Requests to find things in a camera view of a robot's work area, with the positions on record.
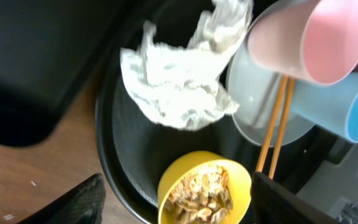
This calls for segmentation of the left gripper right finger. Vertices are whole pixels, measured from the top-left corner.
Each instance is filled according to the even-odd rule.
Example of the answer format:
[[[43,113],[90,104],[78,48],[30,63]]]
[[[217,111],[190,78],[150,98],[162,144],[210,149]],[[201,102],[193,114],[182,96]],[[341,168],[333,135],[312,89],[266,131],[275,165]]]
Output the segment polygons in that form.
[[[338,223],[261,172],[254,172],[250,194],[254,219],[258,224]]]

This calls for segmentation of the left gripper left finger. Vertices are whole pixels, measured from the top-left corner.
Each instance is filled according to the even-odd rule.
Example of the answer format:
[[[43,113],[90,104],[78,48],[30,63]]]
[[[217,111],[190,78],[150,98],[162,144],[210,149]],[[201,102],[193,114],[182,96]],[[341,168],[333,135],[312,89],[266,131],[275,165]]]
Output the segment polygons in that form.
[[[105,199],[103,177],[95,173],[19,224],[101,224]]]

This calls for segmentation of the food scraps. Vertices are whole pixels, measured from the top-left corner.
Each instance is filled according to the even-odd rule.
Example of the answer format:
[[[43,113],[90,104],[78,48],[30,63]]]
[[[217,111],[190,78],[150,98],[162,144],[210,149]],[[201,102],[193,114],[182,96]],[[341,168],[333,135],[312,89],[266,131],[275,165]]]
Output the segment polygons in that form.
[[[168,195],[163,209],[175,223],[219,223],[233,209],[228,171],[202,165],[189,172]]]

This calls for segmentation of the yellow bowl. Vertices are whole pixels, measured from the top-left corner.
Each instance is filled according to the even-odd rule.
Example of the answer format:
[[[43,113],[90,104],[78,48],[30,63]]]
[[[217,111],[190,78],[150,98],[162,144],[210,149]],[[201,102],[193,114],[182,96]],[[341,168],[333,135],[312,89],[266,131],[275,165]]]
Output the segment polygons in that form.
[[[158,224],[174,223],[174,214],[167,213],[163,206],[170,192],[187,173],[201,165],[222,166],[229,176],[228,190],[231,195],[234,209],[222,220],[225,224],[240,223],[246,214],[250,201],[251,177],[245,167],[236,161],[226,159],[208,151],[195,151],[185,154],[175,160],[163,173],[158,184]]]

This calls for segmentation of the white napkin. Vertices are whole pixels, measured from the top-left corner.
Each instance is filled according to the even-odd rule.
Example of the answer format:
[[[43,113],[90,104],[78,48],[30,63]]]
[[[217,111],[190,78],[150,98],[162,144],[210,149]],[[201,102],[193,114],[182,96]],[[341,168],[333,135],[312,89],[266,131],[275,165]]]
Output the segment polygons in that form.
[[[213,4],[214,11],[201,13],[185,48],[155,43],[157,26],[145,21],[139,48],[121,49],[126,91],[151,122],[197,131],[238,110],[219,77],[247,34],[254,3]]]

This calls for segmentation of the pink cup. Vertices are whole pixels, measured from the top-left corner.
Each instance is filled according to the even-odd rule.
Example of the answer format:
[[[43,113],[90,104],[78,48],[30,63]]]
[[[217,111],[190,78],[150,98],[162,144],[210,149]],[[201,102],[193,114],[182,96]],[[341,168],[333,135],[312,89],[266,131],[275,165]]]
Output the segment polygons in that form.
[[[247,41],[260,67],[317,85],[332,85],[358,64],[358,0],[304,1],[252,27]]]

